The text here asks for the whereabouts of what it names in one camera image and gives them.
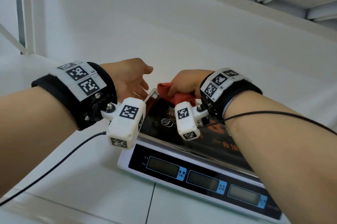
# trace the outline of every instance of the forearm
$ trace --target forearm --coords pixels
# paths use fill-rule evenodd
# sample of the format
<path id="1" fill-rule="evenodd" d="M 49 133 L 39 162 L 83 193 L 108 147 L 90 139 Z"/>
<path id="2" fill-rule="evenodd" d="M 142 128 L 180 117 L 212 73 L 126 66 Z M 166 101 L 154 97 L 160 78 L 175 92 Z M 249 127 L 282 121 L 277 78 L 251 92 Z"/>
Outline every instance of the forearm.
<path id="1" fill-rule="evenodd" d="M 225 118 L 250 111 L 296 113 L 252 91 L 238 95 Z M 337 218 L 337 137 L 297 118 L 256 114 L 226 122 L 243 156 L 292 223 Z"/>
<path id="2" fill-rule="evenodd" d="M 0 197 L 77 129 L 67 109 L 40 87 L 0 101 Z"/>

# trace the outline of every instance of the digital scale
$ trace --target digital scale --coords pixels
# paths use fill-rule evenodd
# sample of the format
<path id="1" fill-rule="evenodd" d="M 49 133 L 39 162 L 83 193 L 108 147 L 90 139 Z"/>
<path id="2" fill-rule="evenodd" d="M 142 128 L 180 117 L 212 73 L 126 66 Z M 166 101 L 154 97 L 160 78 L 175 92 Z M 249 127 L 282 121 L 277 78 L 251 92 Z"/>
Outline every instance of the digital scale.
<path id="1" fill-rule="evenodd" d="M 156 89 L 145 102 L 136 145 L 121 152 L 119 168 L 250 216 L 290 224 L 223 124 L 203 128 L 199 138 L 185 141 L 172 104 Z"/>

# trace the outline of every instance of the wristband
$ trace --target wristband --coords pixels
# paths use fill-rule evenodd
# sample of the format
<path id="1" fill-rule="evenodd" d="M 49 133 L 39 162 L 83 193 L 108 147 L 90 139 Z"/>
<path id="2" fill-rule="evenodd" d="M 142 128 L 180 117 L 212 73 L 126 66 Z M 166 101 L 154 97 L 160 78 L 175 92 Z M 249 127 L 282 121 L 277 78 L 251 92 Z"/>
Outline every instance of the wristband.
<path id="1" fill-rule="evenodd" d="M 92 62 L 74 61 L 50 70 L 32 82 L 52 94 L 73 115 L 78 130 L 102 119 L 108 103 L 117 103 L 114 83 L 107 72 Z"/>
<path id="2" fill-rule="evenodd" d="M 200 86 L 202 103 L 207 107 L 209 114 L 218 120 L 223 120 L 223 113 L 232 99 L 244 91 L 262 94 L 262 91 L 248 78 L 230 68 L 213 72 Z"/>

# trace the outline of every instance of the black cable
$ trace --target black cable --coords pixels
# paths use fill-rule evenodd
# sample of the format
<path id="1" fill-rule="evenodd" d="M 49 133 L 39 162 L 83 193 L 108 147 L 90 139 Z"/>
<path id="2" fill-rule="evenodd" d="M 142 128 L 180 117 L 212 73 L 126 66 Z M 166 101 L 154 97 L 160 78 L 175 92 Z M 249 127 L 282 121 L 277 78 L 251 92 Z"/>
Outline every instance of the black cable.
<path id="1" fill-rule="evenodd" d="M 293 113 L 281 112 L 281 111 L 272 111 L 272 110 L 262 110 L 262 111 L 246 112 L 246 113 L 242 113 L 242 114 L 238 114 L 238 115 L 234 115 L 234 116 L 225 118 L 225 119 L 223 119 L 221 121 L 217 121 L 217 122 L 212 123 L 212 124 L 207 124 L 207 125 L 204 125 L 204 126 L 198 126 L 198 128 L 201 129 L 201 128 L 209 127 L 209 126 L 212 126 L 212 125 L 215 125 L 215 124 L 221 124 L 221 123 L 223 123 L 223 122 L 225 122 L 227 120 L 230 120 L 230 119 L 233 119 L 233 118 L 236 118 L 236 117 L 247 116 L 247 115 L 254 115 L 254 114 L 279 114 L 279 115 L 296 117 L 296 118 L 305 120 L 307 122 L 310 122 L 312 124 L 318 125 L 319 127 L 324 128 L 325 130 L 327 130 L 329 132 L 332 132 L 334 135 L 337 135 L 337 133 L 334 132 L 333 130 L 331 130 L 329 127 L 326 127 L 325 125 L 320 124 L 320 123 L 318 123 L 318 122 L 316 122 L 314 120 L 311 120 L 311 119 L 309 119 L 307 117 L 296 115 L 296 114 L 293 114 Z"/>
<path id="2" fill-rule="evenodd" d="M 42 175 L 40 178 L 38 178 L 36 181 L 32 182 L 31 184 L 29 184 L 27 187 L 23 188 L 22 190 L 20 190 L 19 192 L 17 192 L 16 194 L 14 194 L 13 196 L 11 196 L 10 198 L 7 198 L 5 201 L 0 203 L 0 206 L 8 203 L 9 201 L 11 201 L 12 199 L 14 199 L 15 197 L 17 197 L 18 195 L 22 194 L 23 192 L 25 192 L 27 189 L 29 189 L 30 187 L 32 187 L 33 185 L 35 185 L 36 183 L 38 183 L 40 180 L 42 180 L 44 177 L 46 177 L 48 174 L 50 174 L 52 171 L 54 171 L 56 169 L 56 167 L 58 167 L 61 163 L 63 163 L 68 157 L 70 157 L 76 150 L 78 150 L 80 147 L 82 147 L 84 144 L 86 144 L 88 141 L 90 141 L 91 139 L 99 136 L 99 135 L 106 135 L 107 132 L 100 132 L 97 133 L 93 136 L 91 136 L 90 138 L 86 139 L 84 142 L 82 142 L 80 145 L 78 145 L 76 148 L 74 148 L 69 154 L 67 154 L 60 162 L 58 162 L 53 168 L 51 168 L 49 171 L 47 171 L 44 175 Z"/>

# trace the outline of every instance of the black control panel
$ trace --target black control panel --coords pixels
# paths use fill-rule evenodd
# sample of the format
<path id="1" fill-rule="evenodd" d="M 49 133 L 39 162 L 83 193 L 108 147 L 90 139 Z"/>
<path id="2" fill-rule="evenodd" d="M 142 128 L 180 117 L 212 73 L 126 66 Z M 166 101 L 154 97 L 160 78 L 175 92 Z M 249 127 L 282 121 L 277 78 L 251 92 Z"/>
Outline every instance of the black control panel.
<path id="1" fill-rule="evenodd" d="M 136 144 L 129 168 L 279 220 L 266 189 Z"/>

